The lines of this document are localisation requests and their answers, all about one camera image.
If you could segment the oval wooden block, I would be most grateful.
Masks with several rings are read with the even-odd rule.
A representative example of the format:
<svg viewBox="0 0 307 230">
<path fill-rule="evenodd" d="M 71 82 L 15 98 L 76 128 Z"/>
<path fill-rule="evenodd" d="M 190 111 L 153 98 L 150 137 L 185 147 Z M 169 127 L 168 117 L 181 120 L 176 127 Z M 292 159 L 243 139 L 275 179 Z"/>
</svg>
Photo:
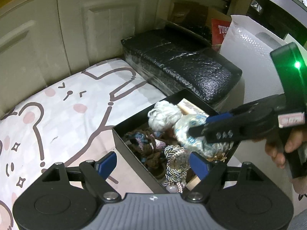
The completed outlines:
<svg viewBox="0 0 307 230">
<path fill-rule="evenodd" d="M 200 109 L 198 106 L 194 105 L 187 99 L 183 98 L 178 104 L 177 107 L 181 110 L 183 115 L 188 114 L 202 114 L 208 117 L 209 115 L 202 109 Z"/>
</svg>

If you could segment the white yarn ball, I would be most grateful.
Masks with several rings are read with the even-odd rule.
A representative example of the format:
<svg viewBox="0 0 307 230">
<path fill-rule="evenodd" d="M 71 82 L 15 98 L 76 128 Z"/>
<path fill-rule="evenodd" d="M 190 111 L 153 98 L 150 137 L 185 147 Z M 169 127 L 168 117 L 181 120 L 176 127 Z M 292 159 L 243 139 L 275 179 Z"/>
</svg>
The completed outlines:
<svg viewBox="0 0 307 230">
<path fill-rule="evenodd" d="M 168 101 L 159 101 L 147 114 L 149 127 L 156 132 L 164 132 L 172 128 L 182 118 L 183 113 L 177 105 Z"/>
</svg>

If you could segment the brown blue yarn bundle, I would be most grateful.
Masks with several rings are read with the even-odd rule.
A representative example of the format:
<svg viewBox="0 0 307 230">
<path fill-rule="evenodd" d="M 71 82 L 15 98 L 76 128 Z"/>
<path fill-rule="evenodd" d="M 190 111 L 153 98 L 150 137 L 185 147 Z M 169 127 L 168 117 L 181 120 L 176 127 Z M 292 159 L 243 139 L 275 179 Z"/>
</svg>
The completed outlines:
<svg viewBox="0 0 307 230">
<path fill-rule="evenodd" d="M 164 150 L 177 142 L 171 131 L 156 132 L 148 127 L 128 132 L 123 139 L 136 158 L 157 180 L 165 176 L 167 159 Z"/>
</svg>

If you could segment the cartoon bear bed sheet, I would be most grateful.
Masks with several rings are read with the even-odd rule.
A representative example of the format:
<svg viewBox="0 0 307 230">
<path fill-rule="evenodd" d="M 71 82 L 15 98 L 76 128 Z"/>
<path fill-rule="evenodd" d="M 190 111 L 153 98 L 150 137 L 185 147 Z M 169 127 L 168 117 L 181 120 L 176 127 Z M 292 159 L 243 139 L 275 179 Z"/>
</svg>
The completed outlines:
<svg viewBox="0 0 307 230">
<path fill-rule="evenodd" d="M 1 229 L 17 229 L 15 200 L 52 164 L 78 166 L 115 149 L 112 128 L 162 100 L 121 59 L 38 92 L 1 118 Z"/>
</svg>

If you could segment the black wrapped cushion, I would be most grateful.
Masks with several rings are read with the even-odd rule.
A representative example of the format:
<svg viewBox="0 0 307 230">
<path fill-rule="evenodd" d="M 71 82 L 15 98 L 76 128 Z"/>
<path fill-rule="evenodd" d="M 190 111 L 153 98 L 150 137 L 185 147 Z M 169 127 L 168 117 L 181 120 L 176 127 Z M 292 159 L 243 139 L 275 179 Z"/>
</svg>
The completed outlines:
<svg viewBox="0 0 307 230">
<path fill-rule="evenodd" d="M 174 23 L 121 44 L 126 62 L 164 94 L 187 89 L 213 108 L 224 103 L 242 76 L 206 39 Z"/>
</svg>

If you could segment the white bubble wrap sheet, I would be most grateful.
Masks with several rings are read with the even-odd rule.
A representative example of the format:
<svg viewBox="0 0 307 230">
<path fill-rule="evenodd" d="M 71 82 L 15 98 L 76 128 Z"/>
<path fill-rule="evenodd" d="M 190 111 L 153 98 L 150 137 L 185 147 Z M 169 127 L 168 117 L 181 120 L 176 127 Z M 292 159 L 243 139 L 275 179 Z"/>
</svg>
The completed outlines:
<svg viewBox="0 0 307 230">
<path fill-rule="evenodd" d="M 283 45 L 283 39 L 250 17 L 232 16 L 220 54 L 243 73 L 221 107 L 222 112 L 284 92 L 270 57 L 271 51 Z"/>
</svg>

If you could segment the red cardboard box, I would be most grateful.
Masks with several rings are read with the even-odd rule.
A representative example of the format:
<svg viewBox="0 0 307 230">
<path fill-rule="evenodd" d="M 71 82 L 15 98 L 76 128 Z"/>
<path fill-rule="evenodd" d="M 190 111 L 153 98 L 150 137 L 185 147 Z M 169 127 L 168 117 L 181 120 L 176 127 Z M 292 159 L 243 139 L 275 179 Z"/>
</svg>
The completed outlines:
<svg viewBox="0 0 307 230">
<path fill-rule="evenodd" d="M 221 45 L 229 30 L 231 20 L 211 19 L 212 45 Z"/>
</svg>

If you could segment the beige cabinet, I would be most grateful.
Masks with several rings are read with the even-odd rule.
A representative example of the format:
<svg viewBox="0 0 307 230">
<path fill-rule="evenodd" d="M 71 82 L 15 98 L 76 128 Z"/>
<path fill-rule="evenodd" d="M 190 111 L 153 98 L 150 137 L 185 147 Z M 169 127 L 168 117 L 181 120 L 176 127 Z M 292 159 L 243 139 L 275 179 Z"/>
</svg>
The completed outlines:
<svg viewBox="0 0 307 230">
<path fill-rule="evenodd" d="M 226 0 L 16 0 L 1 8 L 1 114 L 102 60 L 124 57 L 122 39 L 168 22 L 194 33 Z"/>
</svg>

